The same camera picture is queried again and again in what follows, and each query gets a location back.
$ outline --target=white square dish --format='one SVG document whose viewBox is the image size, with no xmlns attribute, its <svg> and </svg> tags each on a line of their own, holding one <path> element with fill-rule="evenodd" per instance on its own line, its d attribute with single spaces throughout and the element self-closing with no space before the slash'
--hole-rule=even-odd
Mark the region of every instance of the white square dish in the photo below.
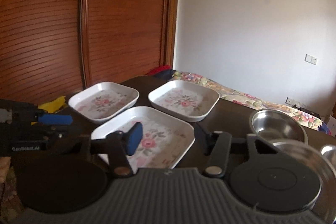
<svg viewBox="0 0 336 224">
<path fill-rule="evenodd" d="M 94 123 L 104 123 L 134 106 L 139 92 L 128 86 L 102 82 L 72 96 L 68 105 Z"/>
<path fill-rule="evenodd" d="M 152 106 L 187 122 L 203 120 L 219 100 L 215 90 L 187 81 L 165 83 L 149 93 Z"/>
<path fill-rule="evenodd" d="M 195 141 L 190 124 L 147 106 L 133 107 L 119 114 L 96 128 L 91 139 L 105 138 L 116 130 L 127 132 L 136 122 L 142 123 L 143 138 L 135 154 L 127 156 L 134 172 L 140 167 L 174 168 Z M 99 156 L 109 162 L 106 154 Z"/>
</svg>

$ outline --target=white wall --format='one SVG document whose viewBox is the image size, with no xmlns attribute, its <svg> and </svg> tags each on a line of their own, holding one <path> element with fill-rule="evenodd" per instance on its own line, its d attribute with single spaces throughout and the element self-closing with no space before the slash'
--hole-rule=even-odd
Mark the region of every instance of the white wall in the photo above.
<svg viewBox="0 0 336 224">
<path fill-rule="evenodd" d="M 324 115 L 336 100 L 336 0 L 180 0 L 175 68 Z"/>
<path fill-rule="evenodd" d="M 178 43 L 178 37 L 179 37 L 179 26 L 180 26 L 180 18 L 181 18 L 181 0 L 177 0 L 177 16 L 176 16 L 176 29 L 175 29 L 175 45 Z M 176 67 L 176 49 L 174 48 L 174 59 L 173 59 L 173 69 Z"/>
</svg>

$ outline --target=silver screw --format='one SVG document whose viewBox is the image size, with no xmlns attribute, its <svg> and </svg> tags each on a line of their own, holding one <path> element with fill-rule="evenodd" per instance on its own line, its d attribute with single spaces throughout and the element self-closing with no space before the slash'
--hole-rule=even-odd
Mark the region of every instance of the silver screw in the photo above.
<svg viewBox="0 0 336 224">
<path fill-rule="evenodd" d="M 209 166 L 205 169 L 206 173 L 209 175 L 220 175 L 223 170 L 219 166 Z"/>
<path fill-rule="evenodd" d="M 131 173 L 131 170 L 128 167 L 120 166 L 114 169 L 114 173 L 119 176 L 127 176 Z"/>
</svg>

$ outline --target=metal bowl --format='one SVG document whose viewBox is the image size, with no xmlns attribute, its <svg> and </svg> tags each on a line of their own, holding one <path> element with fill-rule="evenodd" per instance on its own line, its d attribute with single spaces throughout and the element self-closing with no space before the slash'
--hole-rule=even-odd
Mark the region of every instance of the metal bowl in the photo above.
<svg viewBox="0 0 336 224">
<path fill-rule="evenodd" d="M 315 148 L 295 140 L 274 140 L 281 151 L 312 169 L 320 177 L 321 192 L 312 211 L 326 223 L 336 220 L 336 171 Z"/>
<path fill-rule="evenodd" d="M 250 116 L 250 128 L 254 134 L 271 141 L 292 139 L 308 143 L 303 127 L 287 114 L 271 109 L 255 111 Z"/>
<path fill-rule="evenodd" d="M 336 168 L 336 146 L 327 144 L 321 148 L 320 152 Z"/>
</svg>

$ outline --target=electrical outlet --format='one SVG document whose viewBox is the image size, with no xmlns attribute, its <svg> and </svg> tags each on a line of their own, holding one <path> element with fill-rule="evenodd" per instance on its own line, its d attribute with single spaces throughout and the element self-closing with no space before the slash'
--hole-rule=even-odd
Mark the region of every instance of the electrical outlet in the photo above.
<svg viewBox="0 0 336 224">
<path fill-rule="evenodd" d="M 317 58 L 316 57 L 311 57 L 311 62 L 310 63 L 312 63 L 313 65 L 316 65 L 316 63 L 317 63 Z"/>
<path fill-rule="evenodd" d="M 313 65 L 316 65 L 316 63 L 317 63 L 317 58 L 316 58 L 316 57 L 313 57 L 313 56 L 311 56 L 311 55 L 308 55 L 308 54 L 306 54 L 306 57 L 305 57 L 304 60 L 305 60 L 306 62 L 308 62 L 308 63 L 313 64 Z"/>
<path fill-rule="evenodd" d="M 294 102 L 293 99 L 290 99 L 289 97 L 287 97 L 287 100 L 286 100 L 286 104 L 287 104 L 287 105 L 292 106 L 292 105 L 293 105 L 293 102 Z"/>
</svg>

